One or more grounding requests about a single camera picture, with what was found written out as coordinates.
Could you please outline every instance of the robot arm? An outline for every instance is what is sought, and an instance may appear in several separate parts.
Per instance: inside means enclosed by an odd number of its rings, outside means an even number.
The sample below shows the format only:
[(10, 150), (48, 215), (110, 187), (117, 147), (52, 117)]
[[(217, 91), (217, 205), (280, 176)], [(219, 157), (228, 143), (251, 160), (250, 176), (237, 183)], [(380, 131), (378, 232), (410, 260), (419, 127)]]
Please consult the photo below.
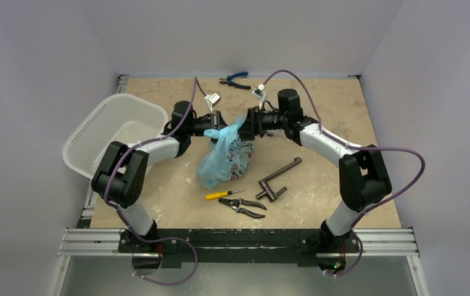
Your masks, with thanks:
[[(284, 130), (285, 135), (300, 146), (304, 146), (322, 155), (339, 169), (340, 194), (342, 201), (335, 212), (321, 225), (321, 245), (338, 244), (352, 230), (353, 222), (360, 213), (380, 202), (391, 193), (391, 183), (378, 151), (359, 151), (350, 147), (359, 145), (350, 143), (329, 131), (321, 133), (318, 122), (304, 116), (300, 98), (294, 89), (278, 92), (279, 108), (266, 111), (260, 107), (249, 108), (244, 124), (239, 128), (242, 140), (251, 141), (256, 136), (264, 136), (269, 130)], [(181, 101), (175, 104), (171, 122), (163, 132), (168, 134), (183, 120), (190, 103)], [(152, 142), (136, 149), (124, 163), (126, 170), (112, 180), (109, 199), (120, 206), (130, 225), (147, 239), (153, 239), (156, 224), (147, 214), (140, 202), (140, 196), (146, 168), (167, 158), (179, 157), (191, 144), (192, 136), (203, 136), (207, 129), (222, 129), (227, 126), (221, 112), (214, 110), (210, 115), (194, 118), (189, 112), (181, 128), (172, 137), (163, 141)], [(348, 143), (343, 146), (334, 139)], [(92, 180), (92, 189), (104, 195), (111, 171), (128, 146), (113, 142), (108, 147), (99, 168)]]

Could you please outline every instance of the wire cutters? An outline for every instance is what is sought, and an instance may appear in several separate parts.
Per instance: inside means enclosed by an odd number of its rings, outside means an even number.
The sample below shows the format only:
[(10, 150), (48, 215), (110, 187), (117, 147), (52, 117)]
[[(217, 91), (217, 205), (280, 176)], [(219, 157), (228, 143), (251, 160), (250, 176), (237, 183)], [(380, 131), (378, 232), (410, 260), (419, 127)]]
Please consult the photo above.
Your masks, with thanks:
[(242, 76), (248, 76), (248, 72), (239, 72), (239, 73), (235, 73), (233, 75), (227, 76), (226, 78), (220, 78), (219, 83), (227, 84), (228, 86), (233, 86), (234, 88), (239, 88), (239, 89), (251, 89), (251, 86), (249, 85), (242, 85), (242, 84), (238, 84), (232, 81), (233, 78), (242, 77)]
[(244, 199), (218, 199), (219, 203), (223, 205), (227, 205), (233, 210), (235, 210), (236, 213), (243, 213), (245, 215), (248, 215), (252, 218), (259, 219), (259, 218), (264, 218), (266, 217), (265, 215), (262, 214), (257, 214), (252, 211), (248, 211), (245, 208), (241, 208), (240, 205), (247, 205), (249, 207), (257, 207), (261, 208), (263, 210), (267, 210), (267, 208), (260, 202), (251, 202), (249, 200), (244, 200)]

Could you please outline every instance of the yellow screwdriver handle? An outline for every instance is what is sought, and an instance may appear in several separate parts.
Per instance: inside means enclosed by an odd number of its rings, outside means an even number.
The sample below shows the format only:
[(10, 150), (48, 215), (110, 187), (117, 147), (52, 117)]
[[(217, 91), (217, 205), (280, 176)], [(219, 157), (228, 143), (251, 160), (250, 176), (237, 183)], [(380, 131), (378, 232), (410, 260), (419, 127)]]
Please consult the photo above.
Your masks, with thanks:
[(228, 196), (227, 191), (206, 195), (206, 200), (219, 199), (224, 196)]

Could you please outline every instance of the blue-handled pliers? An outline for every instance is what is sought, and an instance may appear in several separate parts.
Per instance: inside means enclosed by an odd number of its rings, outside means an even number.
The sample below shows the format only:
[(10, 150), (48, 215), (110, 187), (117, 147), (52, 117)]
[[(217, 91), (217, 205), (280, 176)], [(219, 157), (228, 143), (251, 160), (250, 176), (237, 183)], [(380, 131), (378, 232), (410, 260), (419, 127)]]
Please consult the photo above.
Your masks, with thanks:
[(248, 72), (239, 72), (239, 73), (230, 75), (226, 78), (220, 78), (219, 83), (227, 84), (228, 86), (233, 86), (234, 88), (239, 88), (239, 89), (251, 89), (251, 86), (249, 85), (242, 85), (242, 84), (238, 84), (232, 81), (233, 78), (242, 77), (242, 76), (248, 76)]

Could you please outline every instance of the screwdriver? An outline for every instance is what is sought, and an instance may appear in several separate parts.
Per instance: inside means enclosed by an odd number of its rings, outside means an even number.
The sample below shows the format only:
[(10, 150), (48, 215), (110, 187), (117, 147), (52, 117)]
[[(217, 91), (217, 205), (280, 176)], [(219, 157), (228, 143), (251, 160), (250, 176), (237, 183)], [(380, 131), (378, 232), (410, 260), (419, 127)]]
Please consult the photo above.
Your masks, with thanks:
[(224, 192), (219, 192), (219, 193), (214, 193), (214, 194), (209, 194), (206, 195), (206, 200), (212, 200), (212, 199), (219, 199), (224, 196), (228, 196), (237, 192), (244, 191), (244, 189), (241, 190), (235, 190), (235, 191), (224, 191)]

